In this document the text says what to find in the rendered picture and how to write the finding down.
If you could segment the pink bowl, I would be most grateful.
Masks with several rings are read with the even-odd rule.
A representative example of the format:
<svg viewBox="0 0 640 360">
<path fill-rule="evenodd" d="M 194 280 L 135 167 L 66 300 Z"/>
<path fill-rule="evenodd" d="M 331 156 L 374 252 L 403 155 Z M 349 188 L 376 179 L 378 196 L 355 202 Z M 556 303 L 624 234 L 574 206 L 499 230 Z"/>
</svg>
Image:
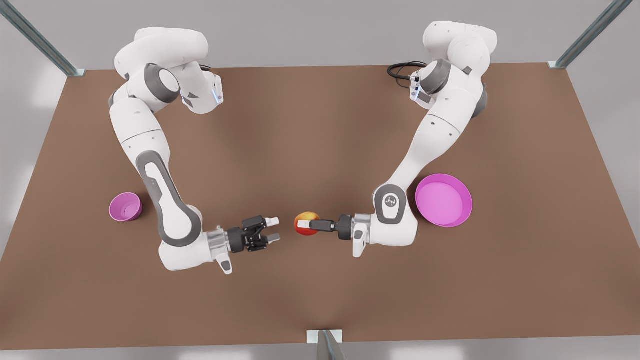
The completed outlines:
<svg viewBox="0 0 640 360">
<path fill-rule="evenodd" d="M 125 223 L 137 219 L 143 210 L 142 201 L 135 193 L 121 193 L 109 205 L 110 218 Z"/>
</svg>

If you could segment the pink plate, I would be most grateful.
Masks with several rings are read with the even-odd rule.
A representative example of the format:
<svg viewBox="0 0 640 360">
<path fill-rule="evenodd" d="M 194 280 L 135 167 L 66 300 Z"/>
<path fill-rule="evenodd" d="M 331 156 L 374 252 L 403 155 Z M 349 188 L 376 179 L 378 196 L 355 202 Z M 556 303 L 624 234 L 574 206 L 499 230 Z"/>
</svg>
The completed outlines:
<svg viewBox="0 0 640 360">
<path fill-rule="evenodd" d="M 423 178 L 416 187 L 414 200 L 426 221 L 443 228 L 462 225 L 473 212 L 473 196 L 468 187 L 448 174 Z"/>
</svg>

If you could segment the silver frame post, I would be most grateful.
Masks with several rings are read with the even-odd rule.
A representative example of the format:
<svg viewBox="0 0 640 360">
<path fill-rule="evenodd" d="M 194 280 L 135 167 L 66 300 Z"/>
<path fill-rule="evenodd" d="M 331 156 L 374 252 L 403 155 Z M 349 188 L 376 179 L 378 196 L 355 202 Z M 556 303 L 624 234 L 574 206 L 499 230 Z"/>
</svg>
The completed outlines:
<svg viewBox="0 0 640 360">
<path fill-rule="evenodd" d="M 634 0 L 612 0 L 592 21 L 589 27 L 555 61 L 548 61 L 549 69 L 567 69 L 602 32 L 626 10 Z"/>
<path fill-rule="evenodd" d="M 55 48 L 55 46 L 39 32 L 39 30 L 9 2 L 0 0 L 0 15 L 3 16 L 18 32 L 23 35 L 41 54 L 54 64 L 66 77 L 82 77 L 86 70 L 75 67 Z"/>
<path fill-rule="evenodd" d="M 306 342 L 317 345 L 316 360 L 347 360 L 341 348 L 341 329 L 307 330 Z"/>
</svg>

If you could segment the red yellow apple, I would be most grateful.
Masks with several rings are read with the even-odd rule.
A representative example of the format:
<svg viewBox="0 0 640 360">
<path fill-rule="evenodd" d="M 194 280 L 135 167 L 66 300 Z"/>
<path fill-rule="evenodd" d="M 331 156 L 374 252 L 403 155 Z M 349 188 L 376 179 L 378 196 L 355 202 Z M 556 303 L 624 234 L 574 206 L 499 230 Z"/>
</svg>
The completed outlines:
<svg viewBox="0 0 640 360">
<path fill-rule="evenodd" d="M 313 236 L 315 234 L 318 234 L 319 231 L 313 228 L 298 228 L 298 221 L 316 221 L 319 219 L 320 219 L 319 215 L 311 211 L 306 211 L 297 215 L 294 221 L 295 232 L 297 232 L 302 236 Z"/>
</svg>

